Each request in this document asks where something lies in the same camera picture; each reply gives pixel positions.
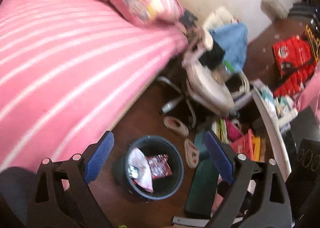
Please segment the white pink mesh cloth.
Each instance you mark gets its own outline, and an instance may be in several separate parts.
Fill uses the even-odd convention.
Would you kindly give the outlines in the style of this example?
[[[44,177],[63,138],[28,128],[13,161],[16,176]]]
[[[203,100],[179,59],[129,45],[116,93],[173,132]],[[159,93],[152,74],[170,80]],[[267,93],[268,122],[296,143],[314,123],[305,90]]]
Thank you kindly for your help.
[[[129,165],[136,166],[139,168],[139,178],[132,179],[139,187],[143,188],[148,192],[153,192],[152,176],[150,167],[146,156],[143,152],[135,147],[128,156],[127,159],[128,167]]]

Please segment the white office chair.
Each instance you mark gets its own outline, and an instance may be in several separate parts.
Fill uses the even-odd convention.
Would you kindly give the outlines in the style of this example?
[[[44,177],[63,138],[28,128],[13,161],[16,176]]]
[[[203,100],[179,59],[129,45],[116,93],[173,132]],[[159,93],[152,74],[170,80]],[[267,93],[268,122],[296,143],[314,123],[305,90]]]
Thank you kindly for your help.
[[[171,86],[178,97],[168,101],[161,114],[172,111],[185,101],[192,116],[191,127],[195,127],[197,117],[192,101],[200,104],[217,116],[227,116],[245,107],[252,100],[250,84],[244,72],[235,73],[227,62],[223,62],[225,51],[214,42],[210,30],[230,23],[241,22],[224,6],[211,12],[200,26],[189,33],[189,44],[181,62],[184,76],[180,85],[166,77],[158,77]]]

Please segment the pink storage box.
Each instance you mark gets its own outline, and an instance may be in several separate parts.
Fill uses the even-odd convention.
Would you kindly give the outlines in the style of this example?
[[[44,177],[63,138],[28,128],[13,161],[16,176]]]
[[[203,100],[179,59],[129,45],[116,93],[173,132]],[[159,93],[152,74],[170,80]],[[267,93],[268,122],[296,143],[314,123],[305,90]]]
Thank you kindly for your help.
[[[251,129],[248,133],[231,143],[232,149],[237,153],[242,153],[248,157],[249,160],[259,161],[261,138],[255,136]]]

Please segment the cartoon face slipper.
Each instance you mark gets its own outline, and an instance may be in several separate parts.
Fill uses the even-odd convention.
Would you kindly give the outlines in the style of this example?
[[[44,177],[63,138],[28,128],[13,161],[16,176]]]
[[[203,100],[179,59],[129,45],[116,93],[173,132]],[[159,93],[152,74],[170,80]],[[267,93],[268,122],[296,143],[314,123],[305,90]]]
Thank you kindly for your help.
[[[191,169],[197,168],[200,160],[200,152],[190,139],[184,141],[185,162]]]

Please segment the person's dark knee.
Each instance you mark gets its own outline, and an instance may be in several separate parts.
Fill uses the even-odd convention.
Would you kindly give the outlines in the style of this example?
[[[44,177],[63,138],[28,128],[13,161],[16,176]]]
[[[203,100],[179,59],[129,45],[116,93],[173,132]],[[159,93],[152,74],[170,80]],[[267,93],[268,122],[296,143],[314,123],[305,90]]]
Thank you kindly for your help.
[[[1,227],[26,227],[37,175],[20,167],[1,172]]]

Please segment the dark blue trash bin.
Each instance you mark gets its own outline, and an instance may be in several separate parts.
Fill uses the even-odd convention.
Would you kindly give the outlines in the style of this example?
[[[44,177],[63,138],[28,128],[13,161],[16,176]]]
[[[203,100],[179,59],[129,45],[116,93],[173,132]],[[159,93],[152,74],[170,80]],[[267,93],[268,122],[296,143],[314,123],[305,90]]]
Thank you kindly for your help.
[[[125,191],[144,201],[171,197],[184,177],[183,160],[177,148],[156,135],[132,142],[125,155],[113,163],[112,171]]]

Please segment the red packaged goods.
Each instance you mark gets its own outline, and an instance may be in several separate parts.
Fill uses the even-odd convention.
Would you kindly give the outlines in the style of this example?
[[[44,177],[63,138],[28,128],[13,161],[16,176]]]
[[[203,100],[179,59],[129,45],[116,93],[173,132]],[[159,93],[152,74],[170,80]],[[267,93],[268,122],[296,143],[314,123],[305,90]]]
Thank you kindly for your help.
[[[303,90],[313,75],[315,61],[309,43],[299,35],[281,40],[272,46],[281,84],[273,92],[275,97],[290,97]]]

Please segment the blue cloth on chair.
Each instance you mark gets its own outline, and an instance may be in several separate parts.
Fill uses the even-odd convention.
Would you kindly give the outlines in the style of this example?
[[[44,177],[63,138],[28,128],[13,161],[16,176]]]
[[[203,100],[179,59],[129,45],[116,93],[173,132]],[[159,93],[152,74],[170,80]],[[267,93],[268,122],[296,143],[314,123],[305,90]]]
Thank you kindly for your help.
[[[224,51],[223,62],[231,65],[235,73],[242,71],[247,58],[248,30],[243,22],[230,23],[211,29],[210,34],[215,43]]]

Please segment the beige slipper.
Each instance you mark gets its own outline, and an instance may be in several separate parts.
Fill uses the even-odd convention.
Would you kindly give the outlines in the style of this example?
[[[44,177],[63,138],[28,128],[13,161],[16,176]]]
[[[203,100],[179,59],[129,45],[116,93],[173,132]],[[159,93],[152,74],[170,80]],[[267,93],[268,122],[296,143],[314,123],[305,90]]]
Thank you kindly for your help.
[[[187,137],[189,135],[189,129],[180,120],[172,116],[165,116],[163,119],[164,126],[181,137]]]

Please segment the pink striped bed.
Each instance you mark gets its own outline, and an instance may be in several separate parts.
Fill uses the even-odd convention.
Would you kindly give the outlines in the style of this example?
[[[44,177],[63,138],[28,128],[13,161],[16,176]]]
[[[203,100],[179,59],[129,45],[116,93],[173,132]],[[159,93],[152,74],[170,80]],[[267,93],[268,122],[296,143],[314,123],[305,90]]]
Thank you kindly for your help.
[[[82,153],[186,44],[99,0],[3,0],[1,169]]]

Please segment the dark red snack packet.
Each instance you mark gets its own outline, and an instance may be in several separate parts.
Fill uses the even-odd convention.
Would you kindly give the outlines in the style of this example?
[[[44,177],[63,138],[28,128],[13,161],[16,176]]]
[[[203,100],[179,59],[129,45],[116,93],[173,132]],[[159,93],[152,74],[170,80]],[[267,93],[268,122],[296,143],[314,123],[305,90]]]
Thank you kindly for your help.
[[[169,156],[167,154],[159,154],[147,157],[152,180],[161,179],[172,175],[171,168],[168,164],[168,158]]]

